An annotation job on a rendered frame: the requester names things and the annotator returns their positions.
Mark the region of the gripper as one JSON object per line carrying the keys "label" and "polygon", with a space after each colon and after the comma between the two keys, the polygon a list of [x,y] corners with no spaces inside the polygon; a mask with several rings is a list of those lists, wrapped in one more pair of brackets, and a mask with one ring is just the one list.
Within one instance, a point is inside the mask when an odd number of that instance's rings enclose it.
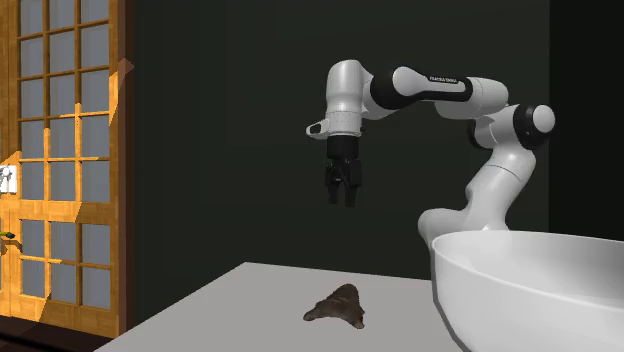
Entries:
{"label": "gripper", "polygon": [[327,139],[326,187],[330,204],[338,203],[338,191],[345,184],[345,206],[354,207],[358,188],[362,185],[362,164],[359,159],[359,138],[334,135]]}

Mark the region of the wooden glazed door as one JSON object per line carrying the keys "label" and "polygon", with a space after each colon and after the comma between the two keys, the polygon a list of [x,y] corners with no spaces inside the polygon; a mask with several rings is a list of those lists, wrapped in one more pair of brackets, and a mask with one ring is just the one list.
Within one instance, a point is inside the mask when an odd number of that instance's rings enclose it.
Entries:
{"label": "wooden glazed door", "polygon": [[132,324],[133,0],[0,0],[0,316]]}

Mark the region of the brown lumpy figure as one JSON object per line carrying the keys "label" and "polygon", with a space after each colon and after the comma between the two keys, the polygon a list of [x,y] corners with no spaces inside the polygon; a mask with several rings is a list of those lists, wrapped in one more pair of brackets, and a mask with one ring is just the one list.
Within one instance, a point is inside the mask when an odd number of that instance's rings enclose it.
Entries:
{"label": "brown lumpy figure", "polygon": [[346,283],[334,290],[325,299],[318,301],[312,309],[304,314],[303,320],[339,318],[356,329],[363,329],[365,327],[364,314],[358,289],[353,284]]}

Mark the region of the large white bowl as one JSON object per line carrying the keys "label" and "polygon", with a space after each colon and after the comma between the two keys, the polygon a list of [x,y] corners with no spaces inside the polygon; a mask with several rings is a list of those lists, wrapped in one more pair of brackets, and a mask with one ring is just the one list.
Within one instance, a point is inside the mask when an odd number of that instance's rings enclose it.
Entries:
{"label": "large white bowl", "polygon": [[624,242],[490,230],[430,248],[439,309],[469,352],[624,352]]}

